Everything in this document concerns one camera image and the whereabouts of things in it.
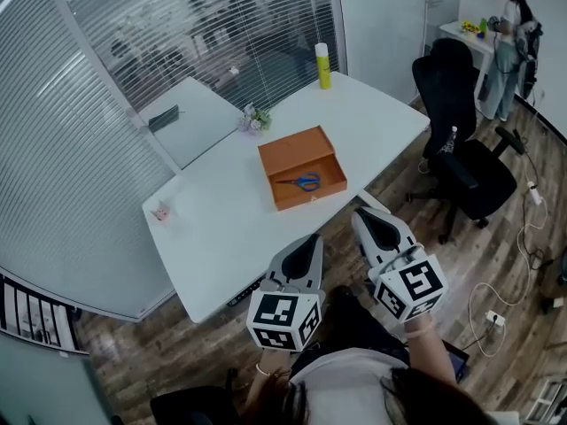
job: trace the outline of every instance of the woman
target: woman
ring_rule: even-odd
[[[406,323],[408,353],[350,289],[339,287],[330,301],[327,343],[303,352],[291,370],[289,353],[264,351],[243,424],[494,423],[457,388],[428,313]]]
[[[480,112],[489,120],[494,117],[508,119],[520,67],[516,49],[516,30],[519,25],[533,19],[532,10],[525,0],[508,0],[499,22],[490,26],[501,34],[500,43],[488,72],[488,97],[480,105]]]

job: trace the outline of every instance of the jeans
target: jeans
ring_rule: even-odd
[[[406,345],[390,334],[356,297],[338,296],[327,310],[325,320],[332,325],[328,341],[303,351],[291,368],[292,376],[321,356],[348,348],[382,352],[409,366]]]
[[[488,70],[488,97],[481,104],[482,113],[489,120],[494,117],[508,118],[516,93],[519,63],[516,46],[501,42]]]

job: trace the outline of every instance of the scissors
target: scissors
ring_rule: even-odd
[[[321,176],[315,172],[309,172],[299,177],[297,180],[282,180],[276,181],[282,184],[295,184],[297,187],[302,188],[305,192],[312,192],[321,187]]]

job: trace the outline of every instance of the window blinds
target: window blinds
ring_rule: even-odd
[[[318,42],[338,70],[330,0],[67,1],[138,111],[187,77],[268,109],[316,79]]]
[[[64,302],[136,318],[172,290],[141,208],[172,173],[52,0],[11,0],[0,28],[0,266]]]

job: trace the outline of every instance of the open drawer box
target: open drawer box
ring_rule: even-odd
[[[321,126],[260,145],[258,150],[279,211],[346,189],[345,174]],[[278,182],[312,172],[321,177],[317,190],[307,192],[295,184]]]

